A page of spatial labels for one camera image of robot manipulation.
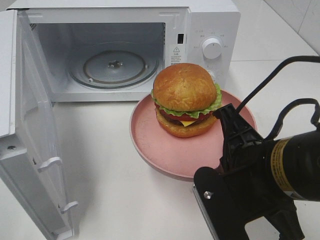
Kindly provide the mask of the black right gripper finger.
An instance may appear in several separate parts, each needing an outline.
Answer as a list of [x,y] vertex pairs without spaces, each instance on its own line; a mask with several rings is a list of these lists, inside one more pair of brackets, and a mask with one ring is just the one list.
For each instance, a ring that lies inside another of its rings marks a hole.
[[246,166],[250,160],[245,149],[262,143],[263,137],[236,111],[227,104],[213,115],[220,120],[223,133],[223,149],[220,166],[223,172]]

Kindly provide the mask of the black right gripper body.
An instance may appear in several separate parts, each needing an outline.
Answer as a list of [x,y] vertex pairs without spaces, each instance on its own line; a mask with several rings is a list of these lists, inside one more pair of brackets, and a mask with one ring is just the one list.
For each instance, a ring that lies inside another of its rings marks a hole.
[[211,167],[199,168],[193,182],[199,193],[213,192],[210,200],[202,197],[205,209],[220,240],[247,240],[247,223],[265,217],[279,232],[281,240],[302,240],[294,200],[277,185],[272,175],[271,156],[276,141],[245,149],[248,165],[219,173]]

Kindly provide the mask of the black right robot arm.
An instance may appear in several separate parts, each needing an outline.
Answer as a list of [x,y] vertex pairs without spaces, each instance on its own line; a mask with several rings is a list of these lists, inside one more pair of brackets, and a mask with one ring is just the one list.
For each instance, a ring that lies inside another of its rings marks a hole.
[[[278,139],[285,116],[314,105],[315,130]],[[302,240],[296,200],[320,199],[320,105],[312,98],[288,104],[267,137],[262,137],[228,104],[214,112],[223,150],[218,169],[199,168],[193,177],[196,200],[215,240],[246,240],[247,223],[266,218],[281,240]]]

